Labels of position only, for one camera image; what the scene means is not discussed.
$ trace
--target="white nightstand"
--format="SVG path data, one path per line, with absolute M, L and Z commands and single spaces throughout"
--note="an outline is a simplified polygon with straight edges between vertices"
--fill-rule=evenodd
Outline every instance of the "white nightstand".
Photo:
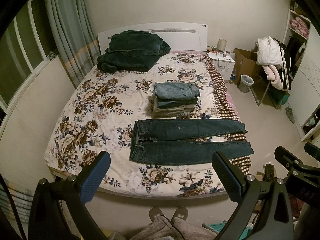
M 236 63 L 233 58 L 230 56 L 223 57 L 220 53 L 207 53 L 207 55 L 213 61 L 212 63 L 223 77 L 223 80 L 229 81 Z

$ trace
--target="curtain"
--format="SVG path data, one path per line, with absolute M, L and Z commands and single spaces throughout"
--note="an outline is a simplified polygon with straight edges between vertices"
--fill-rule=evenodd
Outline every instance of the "curtain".
M 7 185 L 12 199 L 16 205 L 21 222 L 28 223 L 34 192 L 6 179 L 4 179 L 4 182 Z M 7 217 L 15 219 L 9 199 L 1 185 L 0 206 Z
M 100 56 L 85 0 L 45 0 L 48 18 L 58 51 L 78 86 Z

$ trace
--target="bed headboard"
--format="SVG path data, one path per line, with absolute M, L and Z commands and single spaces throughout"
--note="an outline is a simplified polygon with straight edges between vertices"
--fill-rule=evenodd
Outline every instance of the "bed headboard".
M 208 25 L 199 23 L 145 23 L 98 33 L 101 54 L 109 47 L 111 37 L 127 30 L 158 34 L 171 50 L 206 51 Z

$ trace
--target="trash can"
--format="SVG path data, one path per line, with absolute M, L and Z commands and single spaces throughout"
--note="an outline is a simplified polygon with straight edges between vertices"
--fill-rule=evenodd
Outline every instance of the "trash can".
M 243 93 L 248 93 L 253 85 L 253 79 L 247 75 L 241 75 L 240 81 L 239 90 Z

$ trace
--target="beige pants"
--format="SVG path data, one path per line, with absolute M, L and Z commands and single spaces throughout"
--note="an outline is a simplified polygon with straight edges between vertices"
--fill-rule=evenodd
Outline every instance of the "beige pants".
M 209 229 L 189 224 L 183 219 L 174 218 L 170 222 L 160 215 L 130 240 L 213 240 L 216 236 Z

